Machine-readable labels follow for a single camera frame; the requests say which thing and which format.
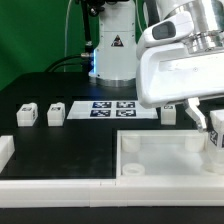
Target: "white box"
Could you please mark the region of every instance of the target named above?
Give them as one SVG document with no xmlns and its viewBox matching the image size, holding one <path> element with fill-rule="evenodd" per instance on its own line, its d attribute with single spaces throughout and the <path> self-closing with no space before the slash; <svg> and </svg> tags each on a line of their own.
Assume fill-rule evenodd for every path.
<svg viewBox="0 0 224 224">
<path fill-rule="evenodd" d="M 161 107 L 161 124 L 176 125 L 176 107 L 168 105 Z"/>
<path fill-rule="evenodd" d="M 13 136 L 0 137 L 0 173 L 15 151 Z"/>
<path fill-rule="evenodd" d="M 62 126 L 65 120 L 65 104 L 51 104 L 47 112 L 48 126 Z"/>
<path fill-rule="evenodd" d="M 16 113 L 16 116 L 19 127 L 33 126 L 38 117 L 37 104 L 23 104 L 20 110 Z"/>
<path fill-rule="evenodd" d="M 212 169 L 224 174 L 224 110 L 210 112 L 213 130 L 208 137 L 208 153 L 212 160 Z"/>
<path fill-rule="evenodd" d="M 123 150 L 122 137 L 136 135 L 140 150 Z M 119 130 L 115 179 L 2 180 L 0 207 L 224 206 L 224 175 L 204 169 L 211 162 L 205 149 L 185 147 L 198 135 L 208 137 L 196 130 Z M 141 164 L 145 174 L 122 175 L 127 163 Z"/>
</svg>

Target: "white cube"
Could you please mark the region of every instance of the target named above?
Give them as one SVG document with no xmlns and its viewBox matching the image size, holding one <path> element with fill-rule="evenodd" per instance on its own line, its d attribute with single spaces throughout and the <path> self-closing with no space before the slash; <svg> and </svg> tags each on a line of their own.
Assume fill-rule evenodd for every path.
<svg viewBox="0 0 224 224">
<path fill-rule="evenodd" d="M 210 112 L 213 129 L 209 132 L 207 151 L 213 171 L 224 174 L 224 110 Z"/>
<path fill-rule="evenodd" d="M 37 104 L 23 104 L 19 111 L 16 113 L 16 116 L 19 127 L 33 126 L 38 117 Z"/>
<path fill-rule="evenodd" d="M 65 105 L 63 103 L 51 104 L 47 112 L 48 126 L 63 126 L 65 119 Z"/>
<path fill-rule="evenodd" d="M 13 136 L 0 137 L 0 173 L 15 151 Z"/>
<path fill-rule="evenodd" d="M 176 124 L 176 107 L 168 105 L 161 108 L 161 124 L 175 125 Z"/>
</svg>

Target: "black and white marker card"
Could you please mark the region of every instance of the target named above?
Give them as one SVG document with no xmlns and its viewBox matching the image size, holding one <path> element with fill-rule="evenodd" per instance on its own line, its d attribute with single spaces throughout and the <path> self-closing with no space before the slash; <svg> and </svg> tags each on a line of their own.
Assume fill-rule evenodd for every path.
<svg viewBox="0 0 224 224">
<path fill-rule="evenodd" d="M 31 111 L 32 110 L 32 107 L 24 107 L 23 109 L 22 109 L 22 111 Z"/>
<path fill-rule="evenodd" d="M 116 117 L 136 117 L 136 110 L 116 110 Z"/>
<path fill-rule="evenodd" d="M 92 110 L 90 113 L 90 117 L 110 117 L 110 110 Z"/>
<path fill-rule="evenodd" d="M 127 101 L 118 101 L 117 108 L 135 108 L 135 102 L 127 102 Z"/>
<path fill-rule="evenodd" d="M 61 110 L 61 107 L 52 107 L 51 110 L 52 111 L 59 111 L 59 110 Z"/>
<path fill-rule="evenodd" d="M 138 101 L 74 101 L 67 119 L 158 119 Z"/>
<path fill-rule="evenodd" d="M 173 110 L 174 106 L 164 106 L 164 110 Z"/>
<path fill-rule="evenodd" d="M 213 142 L 213 144 L 215 146 L 217 146 L 217 144 L 218 144 L 218 137 L 219 137 L 219 135 L 215 130 L 210 132 L 210 140 L 211 140 L 211 142 Z"/>
<path fill-rule="evenodd" d="M 93 108 L 111 108 L 112 102 L 93 102 Z"/>
</svg>

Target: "warning label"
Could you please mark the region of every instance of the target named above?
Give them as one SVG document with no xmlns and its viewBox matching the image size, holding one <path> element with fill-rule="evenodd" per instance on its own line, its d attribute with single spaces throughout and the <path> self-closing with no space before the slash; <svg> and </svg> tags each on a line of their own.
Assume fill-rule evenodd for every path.
<svg viewBox="0 0 224 224">
<path fill-rule="evenodd" d="M 112 47 L 124 47 L 121 38 L 119 37 L 119 35 L 116 36 L 114 42 L 111 45 Z"/>
</svg>

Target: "cable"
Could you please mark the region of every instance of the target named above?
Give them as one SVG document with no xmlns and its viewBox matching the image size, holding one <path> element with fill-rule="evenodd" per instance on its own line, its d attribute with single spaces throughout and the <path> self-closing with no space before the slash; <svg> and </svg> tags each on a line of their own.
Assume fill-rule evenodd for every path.
<svg viewBox="0 0 224 224">
<path fill-rule="evenodd" d="M 67 57 L 67 54 L 68 54 L 68 25 L 69 25 L 69 17 L 70 17 L 72 2 L 73 2 L 73 0 L 69 0 L 67 14 L 66 14 L 64 57 Z"/>
<path fill-rule="evenodd" d="M 143 3 L 143 15 L 145 18 L 145 24 L 149 24 L 149 12 L 148 12 L 148 8 L 147 8 L 147 4 L 146 2 Z"/>
<path fill-rule="evenodd" d="M 81 63 L 65 63 L 65 64 L 60 64 L 60 65 L 57 65 L 55 66 L 51 72 L 55 72 L 55 70 L 57 70 L 58 68 L 60 67 L 63 67 L 63 66 L 72 66 L 72 65 L 81 65 Z"/>
<path fill-rule="evenodd" d="M 140 23 L 140 18 L 139 18 L 139 11 L 138 11 L 138 0 L 136 0 L 136 14 L 137 14 L 137 20 L 138 20 L 138 27 L 141 31 L 141 33 L 143 33 L 143 29 Z"/>
<path fill-rule="evenodd" d="M 160 22 L 159 7 L 157 6 L 156 0 L 144 0 L 144 1 L 146 5 L 144 14 L 148 14 L 146 24 L 148 27 L 150 27 Z"/>
<path fill-rule="evenodd" d="M 68 60 L 73 59 L 73 58 L 81 58 L 81 55 L 77 54 L 77 55 L 71 55 L 71 56 L 61 58 L 61 59 L 55 61 L 54 63 L 52 63 L 44 72 L 49 72 L 52 68 L 54 68 L 55 66 L 57 66 L 61 62 L 68 61 Z"/>
<path fill-rule="evenodd" d="M 91 39 L 91 33 L 90 33 L 87 1 L 82 0 L 81 7 L 82 7 L 82 19 L 83 19 L 83 25 L 84 25 L 84 35 L 85 35 L 85 41 L 86 41 L 85 47 L 89 49 L 90 47 L 92 47 L 92 39 Z"/>
</svg>

